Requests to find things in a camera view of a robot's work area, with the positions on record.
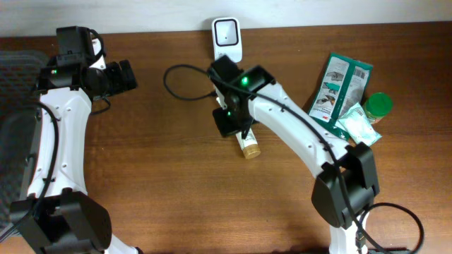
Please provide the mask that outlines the green glove package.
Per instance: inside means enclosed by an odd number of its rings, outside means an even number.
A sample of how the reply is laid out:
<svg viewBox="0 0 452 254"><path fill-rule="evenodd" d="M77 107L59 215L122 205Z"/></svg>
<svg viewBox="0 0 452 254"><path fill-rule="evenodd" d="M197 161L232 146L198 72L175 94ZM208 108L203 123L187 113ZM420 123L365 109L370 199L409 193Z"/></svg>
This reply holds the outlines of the green glove package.
<svg viewBox="0 0 452 254"><path fill-rule="evenodd" d="M369 63L330 54L308 115L333 135L348 140L350 134L338 119L362 101L373 68Z"/></svg>

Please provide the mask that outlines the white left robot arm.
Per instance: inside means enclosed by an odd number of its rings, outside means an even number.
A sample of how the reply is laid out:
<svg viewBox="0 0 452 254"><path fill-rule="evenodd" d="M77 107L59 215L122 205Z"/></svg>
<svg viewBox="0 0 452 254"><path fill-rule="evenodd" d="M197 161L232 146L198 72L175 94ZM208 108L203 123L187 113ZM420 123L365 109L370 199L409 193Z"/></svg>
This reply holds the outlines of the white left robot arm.
<svg viewBox="0 0 452 254"><path fill-rule="evenodd" d="M41 69L32 106L40 111L37 159L23 200L10 207L1 239L21 235L36 253L138 253L112 232L108 211L88 196L85 130L93 102L137 87L127 60L107 63L102 37L58 28L59 52Z"/></svg>

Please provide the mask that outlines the green lid seasoning jar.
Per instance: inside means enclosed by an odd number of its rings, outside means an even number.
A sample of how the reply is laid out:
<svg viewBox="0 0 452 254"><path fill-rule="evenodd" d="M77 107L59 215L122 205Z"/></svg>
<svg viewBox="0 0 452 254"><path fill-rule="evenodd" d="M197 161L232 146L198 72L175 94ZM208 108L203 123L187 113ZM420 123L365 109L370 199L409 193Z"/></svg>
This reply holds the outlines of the green lid seasoning jar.
<svg viewBox="0 0 452 254"><path fill-rule="evenodd" d="M392 99L383 92L372 94L363 104L363 110L370 124L378 123L388 115L393 108Z"/></svg>

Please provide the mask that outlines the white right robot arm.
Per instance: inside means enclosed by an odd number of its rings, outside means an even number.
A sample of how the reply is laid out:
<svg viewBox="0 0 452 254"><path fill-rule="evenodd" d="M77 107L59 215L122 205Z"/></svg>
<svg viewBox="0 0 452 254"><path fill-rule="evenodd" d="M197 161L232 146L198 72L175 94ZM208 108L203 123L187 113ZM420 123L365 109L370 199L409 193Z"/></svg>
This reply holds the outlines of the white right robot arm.
<svg viewBox="0 0 452 254"><path fill-rule="evenodd" d="M272 130L315 179L311 201L330 226L330 253L365 253L364 212L379 194L371 148L364 143L351 146L327 131L261 66L244 71L221 56L207 73L220 100L213 117L221 136L244 138L255 123Z"/></svg>

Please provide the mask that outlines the light green wipes pack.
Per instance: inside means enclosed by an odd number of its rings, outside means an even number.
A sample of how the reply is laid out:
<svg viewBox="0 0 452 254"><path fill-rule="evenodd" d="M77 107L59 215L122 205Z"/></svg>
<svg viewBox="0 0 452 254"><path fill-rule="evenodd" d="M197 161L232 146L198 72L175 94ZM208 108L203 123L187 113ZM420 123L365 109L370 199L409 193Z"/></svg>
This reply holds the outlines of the light green wipes pack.
<svg viewBox="0 0 452 254"><path fill-rule="evenodd" d="M336 123L356 144L364 143L371 146L381 138L381 134L374 130L359 102L353 105L346 104L340 110Z"/></svg>

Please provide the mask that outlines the white cream tube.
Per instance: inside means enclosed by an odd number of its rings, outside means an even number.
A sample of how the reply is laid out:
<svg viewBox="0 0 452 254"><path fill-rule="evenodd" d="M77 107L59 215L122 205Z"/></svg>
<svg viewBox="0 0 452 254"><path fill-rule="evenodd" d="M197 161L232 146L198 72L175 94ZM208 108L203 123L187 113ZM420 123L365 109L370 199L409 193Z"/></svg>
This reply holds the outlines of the white cream tube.
<svg viewBox="0 0 452 254"><path fill-rule="evenodd" d="M236 138L245 159L253 159L260 155L261 150L251 128L249 129L249 132L245 138L242 137L241 132L238 132L236 134Z"/></svg>

